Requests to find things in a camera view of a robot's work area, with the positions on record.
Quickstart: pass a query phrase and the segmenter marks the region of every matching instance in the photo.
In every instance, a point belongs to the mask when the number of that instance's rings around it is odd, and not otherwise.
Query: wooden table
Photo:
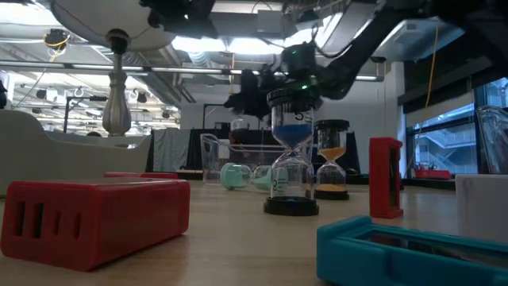
[[[184,236],[93,272],[0,256],[0,285],[323,285],[315,270],[316,229],[368,214],[368,186],[350,186],[347,202],[320,200],[319,216],[294,218],[265,214],[264,194],[191,184]],[[376,221],[456,234],[454,192],[407,187],[401,201],[403,218]]]

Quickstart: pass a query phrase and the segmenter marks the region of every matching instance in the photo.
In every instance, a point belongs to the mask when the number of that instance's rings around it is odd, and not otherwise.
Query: red box with slots
[[[106,172],[105,178],[117,177],[136,177],[136,178],[155,178],[155,179],[178,179],[177,173],[129,173],[129,172]]]
[[[183,234],[189,203],[185,180],[13,182],[0,245],[7,257],[88,271]]]
[[[398,161],[402,142],[389,137],[371,138],[369,145],[369,204],[373,218],[397,218],[400,208]]]

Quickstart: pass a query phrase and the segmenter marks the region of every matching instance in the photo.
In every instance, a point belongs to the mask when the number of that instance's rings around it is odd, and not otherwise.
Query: yellow cable
[[[433,78],[434,78],[434,67],[436,66],[436,51],[437,51],[438,38],[439,38],[439,26],[437,25],[436,26],[436,37],[434,39],[434,52],[432,55],[432,64],[430,66],[429,89],[427,90],[427,100],[425,101],[424,110],[421,113],[420,130],[418,131],[416,144],[414,144],[413,154],[411,155],[411,160],[407,163],[407,166],[406,166],[406,177],[407,177],[408,171],[410,170],[410,166],[414,161],[414,156],[416,153],[416,148],[418,147],[418,143],[420,143],[421,129],[423,128],[423,122],[425,121],[425,112],[427,111],[427,106],[429,106],[429,102],[430,102],[430,94],[432,92],[432,83],[433,83]]]
[[[65,39],[65,40],[61,41],[60,43],[57,43],[57,44],[48,44],[48,43],[46,43],[46,36],[47,36],[47,35],[48,35],[48,34],[45,34],[45,35],[42,37],[42,40],[44,41],[44,43],[45,43],[48,47],[58,47],[58,46],[61,46],[62,44],[67,43],[67,41],[69,41],[69,38],[71,37],[71,34],[69,34],[69,35],[67,36],[67,39]]]

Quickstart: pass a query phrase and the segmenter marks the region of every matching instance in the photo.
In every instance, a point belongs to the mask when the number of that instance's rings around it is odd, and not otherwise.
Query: teal plastic tray
[[[508,286],[508,245],[355,217],[317,229],[317,276],[341,286]]]

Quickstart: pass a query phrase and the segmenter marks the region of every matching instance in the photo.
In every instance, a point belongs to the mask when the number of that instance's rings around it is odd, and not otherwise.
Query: printed number
[[[301,112],[295,112],[294,113],[294,119],[296,119],[296,120],[303,120],[303,114]]]

